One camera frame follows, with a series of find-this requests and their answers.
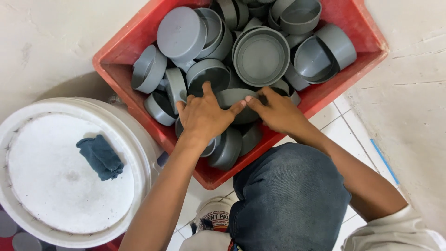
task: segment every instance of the person's right hand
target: person's right hand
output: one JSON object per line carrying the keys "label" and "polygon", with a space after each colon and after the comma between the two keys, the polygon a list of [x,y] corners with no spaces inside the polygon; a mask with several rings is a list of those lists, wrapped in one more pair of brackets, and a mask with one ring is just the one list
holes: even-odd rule
{"label": "person's right hand", "polygon": [[291,102],[289,97],[279,95],[270,87],[263,87],[258,93],[260,96],[266,97],[268,100],[266,105],[252,96],[247,96],[245,101],[252,110],[259,114],[264,124],[270,129],[297,137],[304,136],[303,134],[309,131],[314,131],[315,127]]}

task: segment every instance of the blue cloth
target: blue cloth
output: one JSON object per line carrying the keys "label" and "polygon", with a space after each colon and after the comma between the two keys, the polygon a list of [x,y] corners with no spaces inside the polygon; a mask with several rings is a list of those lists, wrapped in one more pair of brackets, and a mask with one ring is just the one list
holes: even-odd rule
{"label": "blue cloth", "polygon": [[271,148],[234,176],[227,231],[243,251],[331,251],[351,199],[343,180],[317,149]]}
{"label": "blue cloth", "polygon": [[124,164],[102,135],[81,139],[76,147],[102,181],[116,179],[122,173]]}

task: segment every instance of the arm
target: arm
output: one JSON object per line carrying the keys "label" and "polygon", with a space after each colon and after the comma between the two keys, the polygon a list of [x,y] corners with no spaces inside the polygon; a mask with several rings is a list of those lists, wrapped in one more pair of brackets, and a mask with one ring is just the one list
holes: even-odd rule
{"label": "arm", "polygon": [[392,184],[321,133],[289,98],[270,88],[262,88],[259,93],[267,98],[267,106],[250,96],[245,99],[248,106],[258,112],[272,130],[330,156],[344,177],[344,186],[351,193],[350,205],[364,220],[382,218],[407,206]]}
{"label": "arm", "polygon": [[189,95],[187,106],[181,101],[176,104],[183,133],[133,218],[120,251],[167,249],[201,153],[208,142],[220,135],[246,106],[246,102],[241,101],[224,111],[220,109],[209,82],[203,84],[203,92],[203,98]]}

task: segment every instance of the blue tape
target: blue tape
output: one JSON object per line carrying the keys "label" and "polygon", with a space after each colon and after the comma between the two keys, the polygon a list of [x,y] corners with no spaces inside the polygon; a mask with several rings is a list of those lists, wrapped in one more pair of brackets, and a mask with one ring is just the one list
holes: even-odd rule
{"label": "blue tape", "polygon": [[398,181],[398,179],[395,177],[395,174],[393,173],[392,169],[390,168],[389,164],[387,163],[387,161],[384,159],[383,154],[381,153],[381,151],[379,150],[378,146],[376,146],[375,141],[373,141],[373,139],[370,139],[370,142],[372,142],[372,145],[374,146],[375,150],[378,152],[378,154],[380,155],[381,159],[383,160],[384,164],[386,165],[387,169],[389,170],[390,174],[392,175],[393,179],[395,180],[396,184],[399,185],[400,182]]}

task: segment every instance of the red plastic crate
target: red plastic crate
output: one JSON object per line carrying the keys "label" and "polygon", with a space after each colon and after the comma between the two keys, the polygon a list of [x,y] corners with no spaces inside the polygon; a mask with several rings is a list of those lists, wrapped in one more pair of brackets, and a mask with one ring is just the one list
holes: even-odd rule
{"label": "red plastic crate", "polygon": [[[367,11],[364,0],[320,1],[322,14],[318,28],[325,23],[339,26],[353,42],[358,59],[330,81],[313,84],[299,92],[302,98],[299,108],[307,118],[335,100],[388,55],[387,42]],[[162,18],[179,6],[207,7],[209,0],[151,0],[93,58],[96,71],[128,105],[130,114],[169,154],[177,142],[173,126],[163,126],[149,116],[143,105],[148,95],[134,91],[130,80],[132,65],[143,50],[155,42]],[[284,137],[268,128],[263,130],[262,141],[239,158],[231,170],[225,172],[208,167],[207,160],[200,158],[194,177],[204,188],[215,189]]]}

